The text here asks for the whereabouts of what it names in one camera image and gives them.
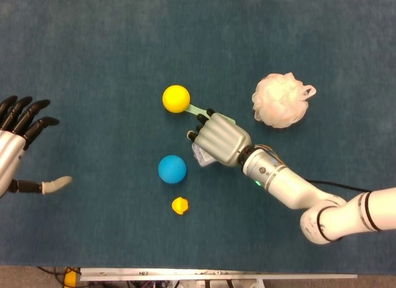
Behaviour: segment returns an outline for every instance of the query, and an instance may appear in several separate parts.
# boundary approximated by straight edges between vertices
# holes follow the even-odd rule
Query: blue table surface
[[[302,211],[237,168],[200,168],[186,139],[196,119],[161,103],[182,84],[306,178],[393,187],[395,23],[396,0],[0,0],[0,99],[48,98],[41,114],[61,120],[16,178],[74,177],[0,200],[0,263],[396,274],[396,232],[313,245]],[[253,118],[251,95],[273,72],[317,89],[283,130]],[[168,154],[187,163],[178,185],[157,175]]]

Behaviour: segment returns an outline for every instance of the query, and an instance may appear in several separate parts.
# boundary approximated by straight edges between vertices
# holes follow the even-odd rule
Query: robotic finger
[[[188,137],[192,142],[194,142],[194,141],[196,140],[197,136],[198,136],[198,134],[196,134],[196,133],[193,132],[193,131],[188,131],[188,133],[187,133],[187,137]]]
[[[15,102],[14,106],[10,109],[4,121],[0,125],[1,130],[10,131],[12,125],[18,120],[19,115],[22,110],[32,102],[33,98],[31,96],[24,97]]]
[[[51,101],[48,99],[39,100],[33,103],[19,118],[18,122],[12,129],[12,133],[22,135],[29,125],[32,123],[34,117],[39,113],[40,110],[50,105]]]
[[[200,121],[203,125],[204,125],[206,122],[208,122],[208,120],[209,120],[206,116],[204,116],[204,115],[201,114],[201,113],[199,113],[199,114],[197,115],[197,119],[198,119],[198,121]]]
[[[8,192],[48,194],[60,190],[72,181],[72,177],[69,176],[58,178],[55,181],[43,181],[40,184],[34,181],[12,180],[8,187]]]
[[[23,138],[26,140],[24,150],[27,150],[29,145],[40,135],[40,133],[48,126],[56,126],[59,124],[59,120],[50,116],[45,116],[33,123],[29,129],[23,134]]]
[[[17,96],[10,96],[0,103],[0,122],[2,122],[8,109],[17,101]]]

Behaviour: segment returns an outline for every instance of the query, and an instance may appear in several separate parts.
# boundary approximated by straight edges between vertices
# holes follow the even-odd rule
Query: silver robotic hand
[[[0,103],[0,196],[8,192],[51,193],[72,181],[62,177],[56,181],[41,184],[13,179],[25,151],[48,126],[59,124],[59,120],[46,116],[33,122],[35,115],[50,104],[49,100],[32,103],[31,97],[17,100],[11,96]]]
[[[208,109],[207,114],[210,119],[201,114],[197,115],[203,126],[197,126],[198,134],[189,131],[188,138],[221,164],[237,166],[240,162],[239,157],[246,154],[245,149],[252,144],[250,136],[244,129],[212,109]]]

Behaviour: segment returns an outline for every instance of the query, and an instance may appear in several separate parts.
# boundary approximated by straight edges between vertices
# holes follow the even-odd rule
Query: robotic thumb
[[[47,181],[47,182],[44,181],[43,183],[41,183],[43,194],[55,192],[65,186],[67,186],[72,181],[73,181],[73,178],[69,177],[69,176],[58,178],[55,181]]]

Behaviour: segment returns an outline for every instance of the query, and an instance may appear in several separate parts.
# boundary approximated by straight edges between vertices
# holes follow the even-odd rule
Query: robotic hand
[[[360,194],[346,202],[325,193],[292,172],[264,145],[252,145],[248,133],[213,110],[199,114],[198,134],[187,136],[221,164],[242,171],[290,209],[308,209],[300,219],[303,234],[326,244],[359,232],[396,229],[396,188]]]
[[[24,152],[48,126],[59,124],[59,120],[46,116],[32,124],[35,115],[50,104],[49,100],[40,100],[31,104],[31,97],[17,101],[11,96],[0,103],[0,197],[6,192],[52,193],[71,181],[71,177],[62,177],[41,184],[32,181],[17,181],[13,177],[18,169]]]

